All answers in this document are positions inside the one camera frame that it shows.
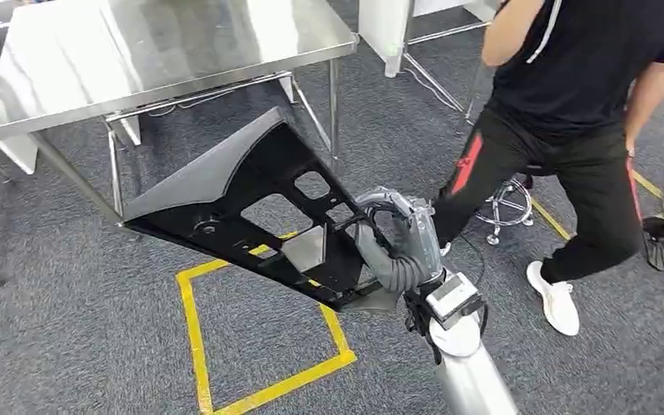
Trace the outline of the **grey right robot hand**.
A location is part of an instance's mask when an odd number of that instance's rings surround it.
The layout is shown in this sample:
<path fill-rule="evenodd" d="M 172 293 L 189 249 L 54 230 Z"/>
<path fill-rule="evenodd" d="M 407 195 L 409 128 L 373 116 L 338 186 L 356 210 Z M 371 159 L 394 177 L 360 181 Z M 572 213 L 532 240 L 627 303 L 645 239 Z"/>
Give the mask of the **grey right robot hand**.
<path fill-rule="evenodd" d="M 410 291 L 440 276 L 442 254 L 432 219 L 434 208 L 427 200 L 379 186 L 357 196 L 355 202 L 370 219 L 374 211 L 384 210 L 396 223 L 396 239 L 388 248 L 376 236 L 379 228 L 374 223 L 360 221 L 355 229 L 355 245 L 384 289 Z"/>

